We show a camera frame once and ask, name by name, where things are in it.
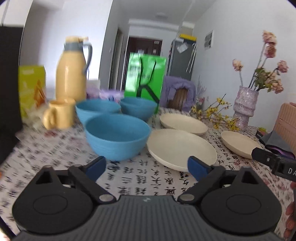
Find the plate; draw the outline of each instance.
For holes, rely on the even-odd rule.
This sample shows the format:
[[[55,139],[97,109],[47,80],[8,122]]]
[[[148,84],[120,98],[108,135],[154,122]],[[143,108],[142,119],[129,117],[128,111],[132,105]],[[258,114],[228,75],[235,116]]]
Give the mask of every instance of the plate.
[[[154,130],[147,147],[157,161],[180,172],[188,172],[187,161],[190,156],[197,157],[209,166],[217,160],[217,152],[210,143],[197,135],[180,130]]]
[[[186,115],[167,113],[160,116],[160,122],[165,128],[186,131],[199,136],[207,132],[207,126],[204,123]]]
[[[221,133],[221,138],[229,150],[248,159],[252,159],[254,148],[258,147],[262,149],[259,143],[237,132],[224,131]]]

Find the finger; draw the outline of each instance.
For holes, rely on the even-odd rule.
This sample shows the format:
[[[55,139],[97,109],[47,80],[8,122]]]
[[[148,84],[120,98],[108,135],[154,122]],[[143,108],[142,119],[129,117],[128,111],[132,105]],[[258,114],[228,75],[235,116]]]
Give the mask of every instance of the finger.
[[[294,212],[295,204],[291,202],[286,209],[286,215],[291,215]]]
[[[291,182],[290,187],[291,187],[292,189],[296,189],[296,182]]]
[[[287,239],[288,237],[290,237],[290,235],[291,235],[291,231],[286,229],[284,232],[284,238]]]
[[[291,215],[290,217],[288,217],[286,221],[286,228],[288,230],[292,230],[294,227],[295,227],[295,220],[293,219],[293,215]]]

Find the yellow mug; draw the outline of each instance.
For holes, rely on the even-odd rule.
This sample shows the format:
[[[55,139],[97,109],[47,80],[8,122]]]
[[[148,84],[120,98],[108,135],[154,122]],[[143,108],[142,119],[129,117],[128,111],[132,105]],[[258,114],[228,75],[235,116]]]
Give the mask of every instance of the yellow mug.
[[[46,129],[66,129],[74,124],[75,100],[71,98],[51,100],[43,114],[42,123]]]

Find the green paper bag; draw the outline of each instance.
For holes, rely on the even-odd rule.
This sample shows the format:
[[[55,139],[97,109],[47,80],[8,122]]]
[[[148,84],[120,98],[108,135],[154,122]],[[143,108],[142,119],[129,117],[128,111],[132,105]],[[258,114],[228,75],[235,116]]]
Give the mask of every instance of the green paper bag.
[[[157,113],[165,62],[165,57],[131,53],[124,96],[136,96],[155,101],[157,103],[155,113]]]

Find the tablecloth with calligraphy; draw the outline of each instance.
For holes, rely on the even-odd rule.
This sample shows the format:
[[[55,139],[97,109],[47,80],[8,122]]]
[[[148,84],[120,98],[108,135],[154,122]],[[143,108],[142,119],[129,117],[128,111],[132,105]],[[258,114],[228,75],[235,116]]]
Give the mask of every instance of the tablecloth with calligraphy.
[[[178,113],[179,111],[161,108],[159,114],[154,115],[148,124],[154,129],[161,128],[159,116],[166,112]],[[216,164],[231,170],[251,166],[279,199],[283,214],[275,233],[282,237],[287,219],[284,211],[293,200],[290,181],[272,175],[268,167],[258,162],[232,153],[221,141],[220,133],[223,130],[212,128],[211,123],[207,125],[209,130],[203,138],[216,149],[218,154]],[[250,126],[246,132],[242,132],[258,141],[255,133],[256,128]],[[3,173],[0,180],[0,215],[14,233],[18,233],[19,230],[11,214],[12,205],[42,166],[52,165],[56,170],[66,169],[74,164],[89,163],[97,157],[87,144],[79,122],[65,131],[45,129],[35,131],[25,127],[18,134],[18,138],[21,140],[20,143],[0,168]],[[144,148],[138,156],[130,160],[108,161],[107,169],[97,183],[117,198],[121,194],[177,197],[193,186],[196,180],[189,173],[178,172],[163,166],[149,154],[147,148]]]

